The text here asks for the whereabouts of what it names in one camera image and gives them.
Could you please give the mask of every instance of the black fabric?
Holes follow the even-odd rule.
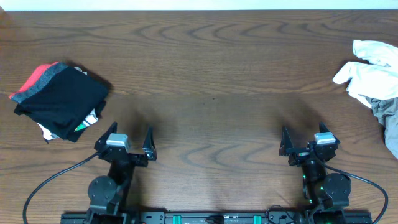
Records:
[[[95,109],[104,108],[108,89],[78,70],[68,67],[56,74],[35,95],[18,104],[14,112],[26,115],[62,139],[76,142],[85,129],[76,127]]]

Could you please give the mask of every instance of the wooden table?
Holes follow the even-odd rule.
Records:
[[[0,26],[0,223],[21,223],[28,195],[47,177],[94,153],[113,121],[140,150],[155,129],[158,161],[137,168],[130,204],[167,210],[297,207],[302,171],[279,157],[283,124],[304,146],[326,125],[341,140],[329,165],[383,186],[397,223],[397,159],[371,111],[335,85],[358,60],[352,41],[398,45],[398,11],[10,12]],[[103,119],[77,143],[46,144],[40,128],[13,113],[34,68],[80,65],[111,83]],[[109,164],[93,159],[46,185],[31,223],[59,223],[88,208],[88,184]],[[373,218],[382,193],[352,181],[349,208]]]

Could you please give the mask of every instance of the wire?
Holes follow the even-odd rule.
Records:
[[[271,205],[271,207],[269,207],[269,208],[267,209],[267,211],[266,211],[266,218],[268,219],[268,221],[269,221],[271,224],[275,224],[273,221],[269,220],[269,217],[268,217],[268,212],[269,212],[269,210],[270,210],[272,207],[279,207],[279,208],[283,209],[283,211],[286,213],[286,215],[287,215],[291,220],[293,220],[292,222],[286,223],[286,224],[292,224],[292,223],[294,223],[294,218],[293,218],[292,216],[290,216],[290,215],[287,213],[287,211],[286,211],[286,209],[285,209],[284,207],[282,207],[282,206],[280,206],[280,205]]]
[[[339,169],[336,169],[336,168],[333,168],[331,166],[326,165],[324,162],[322,162],[318,158],[318,156],[314,152],[314,150],[312,150],[310,153],[314,156],[315,160],[317,160],[317,162],[319,162],[324,168],[330,169],[332,171],[335,171],[335,172],[343,174],[343,175],[347,175],[348,177],[352,177],[352,178],[355,178],[355,179],[358,179],[358,180],[362,180],[363,182],[365,182],[367,184],[370,184],[373,187],[379,189],[384,195],[384,206],[383,206],[383,209],[381,210],[380,214],[377,216],[377,218],[372,223],[376,224],[377,222],[380,221],[381,217],[384,215],[384,212],[386,212],[387,206],[388,206],[388,194],[382,187],[380,187],[378,184],[376,184],[376,183],[374,183],[374,182],[372,182],[370,180],[367,180],[367,179],[365,179],[363,177],[360,177],[360,176],[357,176],[357,175],[354,175],[354,174],[350,174],[348,172],[345,172],[345,171],[342,171],[342,170],[339,170]]]
[[[66,172],[68,172],[68,171],[71,171],[71,170],[73,170],[73,169],[76,168],[76,167],[79,167],[79,166],[85,164],[86,162],[88,162],[90,159],[94,158],[94,157],[97,156],[97,155],[98,155],[98,152],[94,153],[93,155],[91,155],[91,156],[88,157],[87,159],[85,159],[85,160],[79,162],[78,164],[75,164],[75,165],[73,165],[73,166],[71,166],[71,167],[69,167],[69,168],[64,169],[64,170],[61,171],[61,172],[58,172],[58,173],[54,174],[53,176],[51,176],[51,177],[48,178],[47,180],[43,181],[39,186],[37,186],[36,189],[29,195],[29,197],[27,198],[27,200],[26,200],[26,202],[25,202],[24,210],[23,210],[23,212],[22,212],[22,218],[24,219],[24,224],[28,224],[27,218],[26,218],[26,211],[27,211],[27,206],[29,205],[30,200],[32,200],[32,197],[33,197],[45,184],[47,184],[48,182],[50,182],[50,181],[53,180],[54,178],[56,178],[56,177],[58,177],[58,176],[60,176],[60,175],[62,175],[62,174],[64,174],[64,173],[66,173]]]

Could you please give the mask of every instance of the green connector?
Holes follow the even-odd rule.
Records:
[[[253,219],[254,219],[253,224],[261,224],[261,216],[260,215],[255,215],[253,217]]]
[[[181,215],[174,215],[173,216],[173,224],[181,224]]]

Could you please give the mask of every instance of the white cloth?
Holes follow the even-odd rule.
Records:
[[[371,108],[365,96],[379,100],[398,97],[398,48],[378,41],[354,40],[355,56],[370,64],[348,62],[333,81],[342,84],[350,80],[347,92]]]
[[[75,67],[76,70],[78,70],[79,72],[83,72],[81,70],[81,68],[79,67]],[[83,128],[87,128],[88,126],[94,124],[95,122],[98,121],[97,116],[95,115],[95,109],[93,109],[89,115],[86,116],[85,120],[75,129],[75,131],[79,131]],[[53,140],[53,139],[57,139],[59,138],[56,134],[51,133],[50,130],[48,130],[47,128],[43,127],[41,124],[37,123],[39,125],[39,127],[42,129],[43,131],[43,138],[46,140]]]

